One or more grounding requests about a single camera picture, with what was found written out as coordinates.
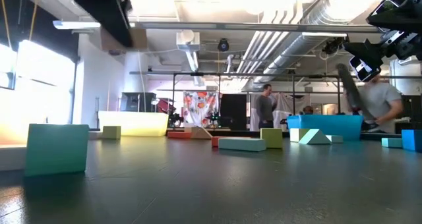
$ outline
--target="gray shirt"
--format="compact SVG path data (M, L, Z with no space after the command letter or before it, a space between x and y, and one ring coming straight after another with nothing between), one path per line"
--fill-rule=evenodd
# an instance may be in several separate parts
M267 96L259 96L256 99L256 112L259 116L259 121L273 121L272 112L276 106L272 105L272 101Z
M389 112L389 103L391 101L402 99L399 91L389 83L379 82L376 84L368 84L358 88L358 90L368 111L376 118ZM373 123L373 121L368 121L367 119L365 119L365 121L367 123ZM380 125L380 130L388 133L395 133L394 120Z

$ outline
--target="man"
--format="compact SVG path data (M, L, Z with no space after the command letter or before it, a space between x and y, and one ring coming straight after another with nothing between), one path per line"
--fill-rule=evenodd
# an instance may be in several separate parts
M365 122L378 125L369 132L395 133L394 119L403 111L399 91L389 83L380 82L380 75L366 82L358 91L366 108L376 118L368 121L364 117Z
M259 128L274 128L272 112L276 109L277 103L272 103L270 98L271 85L265 84L261 96L256 99L256 112L259 117Z
M305 106L305 108L303 108L303 113L305 115L313 115L314 114L314 108L312 108L312 106L307 105Z

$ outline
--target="black backdrop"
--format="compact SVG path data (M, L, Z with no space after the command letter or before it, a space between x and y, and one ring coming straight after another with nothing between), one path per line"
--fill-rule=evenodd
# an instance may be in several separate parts
M17 51L19 42L29 38L34 4L30 0L5 0L5 4L12 48ZM57 19L53 15L38 7L32 32L32 41L77 62L78 34L72 34L71 30L56 29L53 26L54 20ZM0 43L9 46L1 4Z
M246 98L243 94L224 94L220 113L222 126L229 126L231 130L246 130Z

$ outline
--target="speaker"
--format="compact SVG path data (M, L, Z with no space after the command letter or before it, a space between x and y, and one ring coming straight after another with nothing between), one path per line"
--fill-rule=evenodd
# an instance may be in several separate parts
M154 112L151 102L156 98L152 92L123 92L121 96L121 111Z

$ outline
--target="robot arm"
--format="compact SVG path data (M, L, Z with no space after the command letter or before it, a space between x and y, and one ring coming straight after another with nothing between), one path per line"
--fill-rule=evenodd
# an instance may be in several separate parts
M130 0L74 0L95 18L121 45L132 47L127 13L132 10Z
M354 57L350 65L358 79L369 81L381 72L383 57L400 60L416 55L422 60L422 0L383 0L367 17L382 32L380 43L345 43Z

